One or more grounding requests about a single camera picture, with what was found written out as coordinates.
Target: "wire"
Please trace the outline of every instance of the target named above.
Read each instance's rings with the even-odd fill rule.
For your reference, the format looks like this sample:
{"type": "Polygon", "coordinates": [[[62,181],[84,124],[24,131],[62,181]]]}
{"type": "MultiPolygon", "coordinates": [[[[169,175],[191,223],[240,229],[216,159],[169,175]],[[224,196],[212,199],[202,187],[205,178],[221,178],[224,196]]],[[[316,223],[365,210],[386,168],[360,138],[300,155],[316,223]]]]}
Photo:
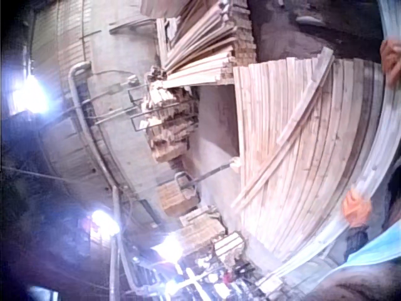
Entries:
{"type": "Polygon", "coordinates": [[[8,170],[8,171],[15,171],[19,172],[20,174],[28,174],[30,176],[36,176],[36,177],[44,177],[46,179],[52,179],[52,180],[59,180],[59,181],[64,181],[64,182],[69,182],[69,183],[74,183],[74,184],[86,184],[86,185],[91,185],[95,186],[92,183],[89,182],[83,182],[83,181],[78,181],[78,180],[72,180],[72,179],[66,179],[64,177],[56,177],[56,176],[50,176],[49,174],[41,174],[38,172],[33,172],[33,171],[24,171],[22,169],[14,168],[14,167],[9,167],[9,166],[4,166],[2,165],[1,168],[8,170]]]}

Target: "wood strip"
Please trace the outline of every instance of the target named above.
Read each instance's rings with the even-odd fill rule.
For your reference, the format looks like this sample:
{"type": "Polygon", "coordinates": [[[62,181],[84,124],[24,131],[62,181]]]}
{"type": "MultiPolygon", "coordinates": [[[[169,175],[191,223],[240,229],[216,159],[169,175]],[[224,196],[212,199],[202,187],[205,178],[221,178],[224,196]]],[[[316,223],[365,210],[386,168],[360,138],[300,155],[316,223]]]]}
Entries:
{"type": "Polygon", "coordinates": [[[325,77],[327,76],[328,70],[333,62],[333,51],[328,48],[323,48],[321,57],[316,68],[316,73],[313,74],[312,80],[309,82],[306,90],[303,94],[301,103],[297,106],[294,114],[291,116],[286,128],[283,130],[279,143],[275,151],[275,155],[270,160],[265,162],[260,168],[259,172],[255,177],[247,184],[246,188],[243,189],[237,199],[233,203],[233,207],[237,207],[243,197],[247,196],[239,208],[243,208],[247,205],[248,199],[252,199],[253,196],[261,189],[264,183],[268,180],[269,176],[274,172],[276,166],[283,159],[283,150],[289,148],[287,144],[292,144],[295,141],[295,136],[299,134],[299,128],[306,121],[305,115],[310,112],[308,108],[312,105],[316,98],[316,91],[320,85],[323,84],[325,77]]]}
{"type": "Polygon", "coordinates": [[[160,64],[164,68],[167,59],[167,38],[165,35],[164,19],[156,20],[157,27],[157,41],[159,43],[160,64]]]}
{"type": "Polygon", "coordinates": [[[234,81],[236,82],[234,88],[236,92],[236,107],[237,107],[237,123],[238,123],[238,142],[239,142],[239,158],[241,160],[241,188],[245,186],[245,147],[244,147],[244,116],[242,109],[242,85],[241,85],[241,69],[234,68],[234,81]]]}

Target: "glove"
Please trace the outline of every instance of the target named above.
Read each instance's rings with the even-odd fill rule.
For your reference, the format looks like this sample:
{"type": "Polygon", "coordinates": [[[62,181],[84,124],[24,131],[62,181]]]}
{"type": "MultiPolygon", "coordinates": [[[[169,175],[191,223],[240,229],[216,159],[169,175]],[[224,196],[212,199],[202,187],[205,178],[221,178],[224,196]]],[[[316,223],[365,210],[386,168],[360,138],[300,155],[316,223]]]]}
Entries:
{"type": "Polygon", "coordinates": [[[343,201],[343,214],[351,228],[365,226],[372,212],[370,199],[363,199],[354,189],[350,189],[343,201]]]}
{"type": "Polygon", "coordinates": [[[387,84],[394,86],[401,76],[401,41],[384,40],[380,46],[380,56],[387,84]]]}

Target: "blue cloth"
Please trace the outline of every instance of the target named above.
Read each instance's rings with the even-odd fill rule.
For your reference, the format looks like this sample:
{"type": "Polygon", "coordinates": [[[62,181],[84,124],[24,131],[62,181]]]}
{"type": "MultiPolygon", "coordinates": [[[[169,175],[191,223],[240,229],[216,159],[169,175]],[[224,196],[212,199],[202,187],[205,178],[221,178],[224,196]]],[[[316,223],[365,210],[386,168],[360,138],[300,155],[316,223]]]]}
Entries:
{"type": "Polygon", "coordinates": [[[375,265],[401,256],[401,220],[376,237],[362,249],[351,254],[338,268],[375,265]]]}

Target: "sleeve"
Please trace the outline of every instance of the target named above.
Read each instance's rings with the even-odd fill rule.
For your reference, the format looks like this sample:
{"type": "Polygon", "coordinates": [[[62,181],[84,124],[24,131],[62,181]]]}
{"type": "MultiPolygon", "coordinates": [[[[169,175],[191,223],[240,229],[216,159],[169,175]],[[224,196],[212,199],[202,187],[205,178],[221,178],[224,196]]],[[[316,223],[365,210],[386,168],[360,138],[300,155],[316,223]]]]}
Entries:
{"type": "Polygon", "coordinates": [[[360,250],[363,246],[368,243],[368,226],[361,226],[356,228],[350,228],[348,230],[348,237],[346,238],[346,251],[344,254],[345,261],[348,257],[360,250]]]}

